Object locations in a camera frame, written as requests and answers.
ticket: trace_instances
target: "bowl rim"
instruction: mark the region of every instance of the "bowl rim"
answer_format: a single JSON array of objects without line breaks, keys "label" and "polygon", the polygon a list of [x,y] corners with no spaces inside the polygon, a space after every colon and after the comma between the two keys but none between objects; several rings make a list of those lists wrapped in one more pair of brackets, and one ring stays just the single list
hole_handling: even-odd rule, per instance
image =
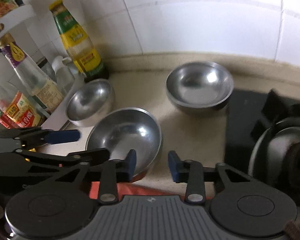
[{"label": "bowl rim", "polygon": [[88,143],[89,143],[89,140],[90,140],[90,137],[92,135],[92,133],[94,132],[94,130],[97,128],[97,125],[103,120],[105,119],[106,117],[108,117],[109,115],[111,114],[114,114],[116,112],[120,112],[120,111],[124,111],[124,110],[136,110],[136,111],[140,111],[140,112],[143,112],[144,114],[147,114],[149,115],[152,120],[154,121],[154,123],[157,125],[158,129],[159,129],[159,136],[160,136],[160,141],[159,141],[159,146],[157,148],[157,152],[155,153],[154,157],[152,158],[151,162],[142,169],[142,171],[140,171],[139,173],[137,173],[136,175],[133,175],[133,177],[136,177],[138,176],[139,174],[141,174],[142,172],[144,171],[147,171],[149,169],[149,167],[152,165],[152,163],[155,161],[156,157],[158,156],[160,150],[161,150],[161,147],[162,147],[162,132],[161,132],[161,126],[158,122],[158,120],[154,117],[153,114],[151,114],[150,112],[148,112],[147,110],[145,109],[142,109],[142,108],[138,108],[138,107],[124,107],[124,108],[119,108],[119,109],[116,109],[112,112],[110,112],[109,114],[107,114],[105,117],[103,117],[99,122],[97,122],[95,124],[95,126],[91,129],[89,135],[88,135],[88,138],[86,140],[86,146],[85,146],[85,150],[87,150],[87,147],[88,147]]},{"label": "bowl rim", "polygon": [[66,112],[66,117],[68,118],[68,120],[69,120],[70,122],[81,122],[81,121],[85,121],[85,120],[89,119],[91,116],[93,116],[94,114],[96,114],[97,112],[99,112],[99,111],[104,107],[104,105],[101,106],[101,108],[99,108],[98,111],[96,111],[96,112],[94,112],[92,115],[90,115],[90,116],[88,116],[88,117],[86,117],[86,118],[84,118],[84,119],[80,119],[80,120],[73,120],[73,119],[70,119],[70,117],[68,116],[68,107],[69,107],[69,105],[70,105],[70,102],[71,102],[72,99],[74,98],[74,96],[75,96],[81,89],[83,89],[86,85],[88,85],[88,84],[90,84],[90,83],[97,83],[97,82],[100,82],[100,81],[108,83],[108,85],[109,85],[109,87],[110,87],[110,92],[109,92],[109,95],[108,95],[108,97],[107,97],[107,100],[111,97],[111,94],[113,93],[114,90],[113,90],[113,87],[112,87],[112,85],[111,85],[111,83],[110,83],[109,80],[104,79],[104,78],[98,78],[98,79],[89,81],[88,83],[85,83],[81,88],[79,88],[79,89],[73,94],[73,96],[70,98],[70,100],[69,100],[68,103],[67,103],[66,111],[65,111],[65,112]]},{"label": "bowl rim", "polygon": [[[171,94],[171,92],[169,91],[168,86],[167,86],[167,82],[168,82],[169,77],[172,75],[172,73],[178,71],[179,69],[183,68],[184,66],[189,66],[189,65],[198,64],[198,63],[201,64],[201,65],[207,65],[207,66],[210,66],[210,67],[213,67],[213,68],[220,69],[228,75],[228,77],[230,79],[230,90],[229,90],[228,94],[226,95],[226,97],[224,97],[222,100],[220,100],[220,101],[218,101],[214,104],[209,104],[209,105],[207,105],[207,104],[194,105],[194,104],[185,103],[183,101],[180,101],[180,100],[176,99]],[[233,89],[234,89],[234,80],[233,80],[233,77],[232,77],[231,73],[225,67],[221,66],[220,64],[215,63],[215,62],[210,62],[210,61],[192,61],[192,62],[187,62],[187,63],[184,63],[182,65],[179,65],[178,67],[176,67],[175,69],[173,69],[169,73],[169,75],[166,78],[166,83],[165,83],[165,90],[166,90],[166,93],[168,95],[169,100],[171,100],[173,103],[175,103],[177,105],[188,107],[188,108],[195,108],[195,109],[205,109],[205,108],[210,108],[210,107],[214,107],[214,106],[217,106],[217,105],[221,104],[222,102],[226,101],[229,98],[229,96],[233,92]]]}]

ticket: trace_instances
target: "gold bottle cap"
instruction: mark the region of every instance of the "gold bottle cap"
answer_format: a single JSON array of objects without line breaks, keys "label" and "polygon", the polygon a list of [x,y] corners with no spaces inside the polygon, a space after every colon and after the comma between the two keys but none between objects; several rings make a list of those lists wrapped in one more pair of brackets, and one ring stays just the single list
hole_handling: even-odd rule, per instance
[{"label": "gold bottle cap", "polygon": [[10,42],[14,42],[14,38],[11,36],[10,33],[6,33],[2,38],[0,38],[0,48],[4,48],[7,46]]},{"label": "gold bottle cap", "polygon": [[49,10],[53,10],[57,5],[62,4],[63,0],[56,0],[52,4],[49,5]]}]

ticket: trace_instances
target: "bottle label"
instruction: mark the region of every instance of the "bottle label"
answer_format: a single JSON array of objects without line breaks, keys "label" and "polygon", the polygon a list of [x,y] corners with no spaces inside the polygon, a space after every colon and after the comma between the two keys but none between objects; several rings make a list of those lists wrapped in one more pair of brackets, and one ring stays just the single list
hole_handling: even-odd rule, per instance
[{"label": "bottle label", "polygon": [[88,37],[69,11],[59,13],[54,20],[65,49],[78,45]]},{"label": "bottle label", "polygon": [[46,84],[34,93],[33,98],[48,113],[52,113],[63,100],[61,92],[52,80],[47,80]]},{"label": "bottle label", "polygon": [[41,119],[25,95],[19,91],[4,113],[20,127],[37,126]]},{"label": "bottle label", "polygon": [[10,42],[7,46],[1,48],[1,52],[13,67],[17,67],[27,57],[15,42]]},{"label": "bottle label", "polygon": [[97,70],[99,72],[102,69],[101,65],[101,57],[96,51],[96,49],[92,49],[87,54],[83,55],[79,59],[74,61],[74,64],[83,72],[82,67],[84,67],[85,71],[90,72],[92,70]]},{"label": "bottle label", "polygon": [[0,123],[5,127],[5,128],[19,128],[19,126],[13,122],[4,112],[0,110]]}]

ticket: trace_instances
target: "bowl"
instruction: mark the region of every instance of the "bowl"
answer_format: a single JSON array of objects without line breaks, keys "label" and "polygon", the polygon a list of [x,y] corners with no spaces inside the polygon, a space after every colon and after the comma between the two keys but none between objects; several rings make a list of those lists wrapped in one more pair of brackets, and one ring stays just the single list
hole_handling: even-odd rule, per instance
[{"label": "bowl", "polygon": [[113,108],[114,90],[106,79],[85,84],[70,99],[66,116],[77,126],[94,126]]},{"label": "bowl", "polygon": [[106,148],[110,159],[123,160],[130,149],[137,153],[136,181],[145,176],[161,150],[162,134],[156,119],[140,108],[122,108],[103,118],[90,132],[86,150]]},{"label": "bowl", "polygon": [[205,114],[222,109],[228,103],[233,88],[230,72],[214,62],[181,65],[166,80],[170,102],[187,114]]}]

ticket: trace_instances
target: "yellow label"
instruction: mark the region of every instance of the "yellow label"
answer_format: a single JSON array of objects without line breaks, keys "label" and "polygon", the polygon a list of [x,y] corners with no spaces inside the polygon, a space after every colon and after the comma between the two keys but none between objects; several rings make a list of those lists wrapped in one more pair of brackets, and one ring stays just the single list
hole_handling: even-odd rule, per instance
[{"label": "yellow label", "polygon": [[13,59],[17,62],[23,61],[25,59],[24,52],[18,46],[13,44],[13,42],[10,42],[9,45]]},{"label": "yellow label", "polygon": [[74,64],[77,66],[77,68],[82,73],[83,70],[82,70],[81,66],[83,66],[86,71],[91,71],[94,68],[98,67],[100,62],[101,62],[100,55],[98,54],[96,49],[92,49],[87,54],[83,55],[83,57],[80,57],[79,59],[75,60]]},{"label": "yellow label", "polygon": [[47,107],[45,110],[49,113],[52,113],[63,100],[62,94],[52,80],[48,80],[35,96]]},{"label": "yellow label", "polygon": [[70,30],[60,34],[65,49],[78,45],[88,37],[86,32],[79,24],[74,25]]},{"label": "yellow label", "polygon": [[4,113],[20,127],[37,126],[41,119],[36,109],[21,92],[16,94]]}]

